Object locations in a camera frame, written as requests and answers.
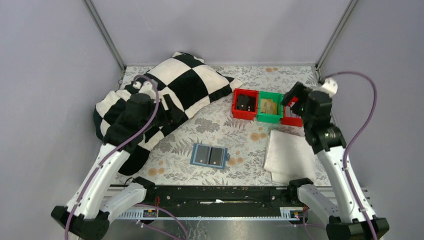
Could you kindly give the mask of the black white checkered pillow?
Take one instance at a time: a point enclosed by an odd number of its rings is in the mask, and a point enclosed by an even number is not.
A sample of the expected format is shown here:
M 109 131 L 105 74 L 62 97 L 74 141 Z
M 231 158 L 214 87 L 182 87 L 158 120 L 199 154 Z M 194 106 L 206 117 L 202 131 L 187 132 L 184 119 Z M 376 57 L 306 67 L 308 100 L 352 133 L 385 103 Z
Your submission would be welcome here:
M 148 70 L 144 76 L 155 81 L 160 95 L 168 94 L 172 102 L 183 112 L 180 121 L 165 126 L 154 126 L 143 134 L 128 160 L 118 172 L 125 176 L 137 173 L 147 162 L 151 150 L 167 135 L 191 119 L 201 108 L 230 95 L 242 82 L 205 64 L 188 53 L 176 52 L 171 58 Z M 102 140 L 108 128 L 125 110 L 127 100 L 140 92 L 134 84 L 110 91 L 95 105 L 93 122 L 96 136 Z

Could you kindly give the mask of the black cards in bin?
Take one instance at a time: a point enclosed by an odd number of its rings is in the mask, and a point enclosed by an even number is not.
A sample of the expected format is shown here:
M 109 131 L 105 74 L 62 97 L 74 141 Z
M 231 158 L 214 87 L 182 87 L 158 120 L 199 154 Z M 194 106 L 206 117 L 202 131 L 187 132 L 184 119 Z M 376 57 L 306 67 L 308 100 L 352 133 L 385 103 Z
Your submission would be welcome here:
M 239 94 L 236 97 L 235 109 L 246 112 L 254 112 L 256 108 L 256 98 L 246 94 Z

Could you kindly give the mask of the gold cards in bin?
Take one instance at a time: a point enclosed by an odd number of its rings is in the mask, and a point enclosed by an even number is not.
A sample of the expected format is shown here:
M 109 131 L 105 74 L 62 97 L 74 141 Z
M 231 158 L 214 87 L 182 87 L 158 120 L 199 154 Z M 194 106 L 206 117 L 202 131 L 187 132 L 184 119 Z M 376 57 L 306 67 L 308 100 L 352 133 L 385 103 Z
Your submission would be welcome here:
M 277 115 L 278 114 L 277 103 L 274 102 L 272 99 L 261 98 L 259 111 L 262 114 Z

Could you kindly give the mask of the white cards in bin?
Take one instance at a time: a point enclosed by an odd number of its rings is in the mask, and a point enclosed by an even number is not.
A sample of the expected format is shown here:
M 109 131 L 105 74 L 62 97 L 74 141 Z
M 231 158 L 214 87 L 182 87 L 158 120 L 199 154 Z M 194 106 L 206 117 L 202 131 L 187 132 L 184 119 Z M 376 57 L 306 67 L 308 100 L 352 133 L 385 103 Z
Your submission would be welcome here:
M 295 105 L 295 101 L 291 101 L 289 105 L 284 107 L 284 116 L 287 118 L 296 118 L 296 119 L 300 119 L 301 117 L 299 115 L 297 115 L 292 109 L 291 107 L 293 107 Z

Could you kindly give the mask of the blue card holder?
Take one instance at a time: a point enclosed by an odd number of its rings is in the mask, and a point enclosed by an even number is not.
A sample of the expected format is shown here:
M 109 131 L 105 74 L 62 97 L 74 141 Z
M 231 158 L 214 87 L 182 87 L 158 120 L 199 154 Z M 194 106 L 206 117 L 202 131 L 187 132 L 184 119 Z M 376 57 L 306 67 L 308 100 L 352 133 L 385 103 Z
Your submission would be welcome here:
M 208 159 L 208 163 L 207 164 L 201 164 L 201 163 L 196 163 L 194 162 L 194 158 L 195 158 L 195 154 L 196 154 L 196 149 L 197 146 L 208 146 L 210 147 L 209 149 L 209 158 L 210 158 L 210 152 L 211 152 L 211 148 L 222 148 L 223 149 L 223 159 L 222 159 L 222 164 L 221 166 L 215 166 L 215 165 L 209 165 L 209 159 Z M 195 143 L 193 145 L 193 150 L 191 153 L 191 159 L 190 159 L 190 164 L 191 165 L 196 165 L 196 166 L 201 166 L 201 167 L 208 167 L 208 168 L 214 168 L 214 169 L 224 169 L 226 167 L 226 163 L 230 160 L 230 154 L 228 152 L 228 149 L 225 147 L 220 147 L 220 146 L 211 146 L 211 145 L 206 145 L 206 144 L 200 144 L 200 143 Z

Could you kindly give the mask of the red plastic bin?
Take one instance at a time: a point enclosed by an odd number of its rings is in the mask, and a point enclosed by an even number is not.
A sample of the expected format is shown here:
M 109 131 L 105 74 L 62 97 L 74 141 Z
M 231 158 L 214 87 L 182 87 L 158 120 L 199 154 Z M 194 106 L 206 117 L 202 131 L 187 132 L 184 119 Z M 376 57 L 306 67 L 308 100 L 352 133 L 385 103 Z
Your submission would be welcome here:
M 231 107 L 235 119 L 253 121 L 258 114 L 259 91 L 236 88 Z
M 292 100 L 289 102 L 289 105 L 285 106 L 283 108 L 283 117 L 281 119 L 282 125 L 287 126 L 294 126 L 294 127 L 302 127 L 303 121 L 299 115 L 296 115 L 292 110 L 291 107 L 297 102 L 297 98 L 293 97 Z

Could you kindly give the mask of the white folded towel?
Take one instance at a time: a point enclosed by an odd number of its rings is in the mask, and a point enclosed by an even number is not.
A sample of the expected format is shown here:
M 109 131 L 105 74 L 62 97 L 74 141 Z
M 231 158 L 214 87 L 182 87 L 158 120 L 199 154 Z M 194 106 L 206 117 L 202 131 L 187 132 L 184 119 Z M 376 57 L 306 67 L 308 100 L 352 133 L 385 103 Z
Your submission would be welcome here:
M 276 129 L 267 138 L 263 169 L 272 182 L 282 185 L 301 178 L 316 180 L 315 154 L 306 139 Z

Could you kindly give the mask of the floral table cloth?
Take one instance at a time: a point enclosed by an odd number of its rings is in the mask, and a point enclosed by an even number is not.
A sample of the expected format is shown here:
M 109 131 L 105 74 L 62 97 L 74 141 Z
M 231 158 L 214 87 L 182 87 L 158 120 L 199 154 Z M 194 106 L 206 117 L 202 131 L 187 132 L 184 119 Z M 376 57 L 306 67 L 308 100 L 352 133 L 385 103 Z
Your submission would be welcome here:
M 296 82 L 313 87 L 317 71 L 312 66 L 217 66 L 224 76 L 242 82 L 243 89 L 285 93 Z M 271 186 L 264 170 L 265 149 L 271 130 L 303 136 L 300 127 L 249 121 L 231 114 L 233 97 L 223 97 L 203 107 L 192 118 L 160 140 L 150 150 L 143 167 L 132 174 L 157 185 Z M 228 149 L 224 169 L 190 164 L 195 143 Z

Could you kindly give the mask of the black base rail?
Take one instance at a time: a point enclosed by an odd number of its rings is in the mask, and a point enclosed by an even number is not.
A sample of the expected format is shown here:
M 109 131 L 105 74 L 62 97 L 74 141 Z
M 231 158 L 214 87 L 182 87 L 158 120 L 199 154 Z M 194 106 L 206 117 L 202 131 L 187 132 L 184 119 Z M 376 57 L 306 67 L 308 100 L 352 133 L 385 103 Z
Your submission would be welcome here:
M 211 214 L 213 216 L 246 217 L 263 214 L 276 216 L 278 208 L 306 206 L 295 199 L 294 192 L 276 186 L 176 186 L 150 188 L 143 205 L 151 205 L 175 216 Z

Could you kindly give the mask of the green plastic bin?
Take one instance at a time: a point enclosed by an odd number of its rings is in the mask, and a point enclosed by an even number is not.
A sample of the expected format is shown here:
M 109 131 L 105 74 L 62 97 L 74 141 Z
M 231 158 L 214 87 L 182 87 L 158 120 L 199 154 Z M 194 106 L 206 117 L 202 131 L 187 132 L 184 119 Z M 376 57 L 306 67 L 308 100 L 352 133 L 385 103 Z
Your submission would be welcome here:
M 283 118 L 283 98 L 281 93 L 260 91 L 256 119 L 259 122 L 278 124 Z

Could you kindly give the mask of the right red plastic bin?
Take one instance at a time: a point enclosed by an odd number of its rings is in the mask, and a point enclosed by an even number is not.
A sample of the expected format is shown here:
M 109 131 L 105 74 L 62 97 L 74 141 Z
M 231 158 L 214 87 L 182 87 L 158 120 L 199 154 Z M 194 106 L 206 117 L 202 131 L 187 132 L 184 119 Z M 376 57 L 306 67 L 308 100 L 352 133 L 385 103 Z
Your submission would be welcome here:
M 287 126 L 294 126 L 294 127 L 302 127 L 303 121 L 299 115 L 296 115 L 292 110 L 291 107 L 297 102 L 297 98 L 293 97 L 292 100 L 289 102 L 289 105 L 285 106 L 283 108 L 283 117 L 281 119 L 282 125 Z

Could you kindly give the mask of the black credit card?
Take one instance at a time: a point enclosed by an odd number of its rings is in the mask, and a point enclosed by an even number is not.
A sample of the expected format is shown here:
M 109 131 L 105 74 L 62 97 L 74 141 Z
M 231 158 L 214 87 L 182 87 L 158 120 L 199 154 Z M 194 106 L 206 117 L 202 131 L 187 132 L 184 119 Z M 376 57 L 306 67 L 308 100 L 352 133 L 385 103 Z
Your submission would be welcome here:
M 209 162 L 210 147 L 198 145 L 194 157 L 194 162 L 199 164 L 207 164 Z
M 223 161 L 223 152 L 222 148 L 212 147 L 210 149 L 209 155 L 209 165 L 221 166 Z

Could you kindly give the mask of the left red plastic bin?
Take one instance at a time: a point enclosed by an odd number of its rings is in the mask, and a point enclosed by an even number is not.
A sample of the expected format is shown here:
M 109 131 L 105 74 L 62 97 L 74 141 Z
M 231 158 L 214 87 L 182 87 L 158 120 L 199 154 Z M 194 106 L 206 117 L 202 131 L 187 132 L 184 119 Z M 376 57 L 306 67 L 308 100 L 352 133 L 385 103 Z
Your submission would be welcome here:
M 258 114 L 259 91 L 236 88 L 231 107 L 235 119 L 253 121 Z

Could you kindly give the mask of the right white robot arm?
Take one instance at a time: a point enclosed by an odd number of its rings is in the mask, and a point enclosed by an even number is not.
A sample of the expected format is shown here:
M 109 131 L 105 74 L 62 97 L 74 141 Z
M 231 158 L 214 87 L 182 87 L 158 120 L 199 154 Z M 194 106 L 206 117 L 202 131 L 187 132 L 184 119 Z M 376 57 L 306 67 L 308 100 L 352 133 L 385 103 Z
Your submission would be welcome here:
M 377 217 L 365 197 L 349 160 L 349 145 L 341 130 L 331 122 L 332 97 L 338 85 L 328 77 L 317 88 L 301 82 L 283 95 L 281 105 L 300 116 L 305 139 L 323 165 L 336 203 L 331 202 L 309 178 L 291 180 L 287 201 L 303 204 L 325 224 L 330 240 L 379 240 L 390 229 L 384 217 Z

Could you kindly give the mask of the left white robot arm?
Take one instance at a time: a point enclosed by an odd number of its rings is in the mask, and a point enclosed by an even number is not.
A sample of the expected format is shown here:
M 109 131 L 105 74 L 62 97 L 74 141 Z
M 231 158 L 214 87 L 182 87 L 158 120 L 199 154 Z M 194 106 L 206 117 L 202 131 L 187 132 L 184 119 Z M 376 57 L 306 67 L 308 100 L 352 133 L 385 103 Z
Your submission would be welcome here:
M 185 118 L 180 100 L 145 76 L 97 103 L 93 120 L 102 141 L 97 158 L 75 195 L 51 212 L 63 227 L 64 238 L 100 240 L 132 205 L 152 204 L 154 190 L 137 183 L 108 201 L 103 198 L 117 173 L 131 175 L 141 169 L 151 150 Z

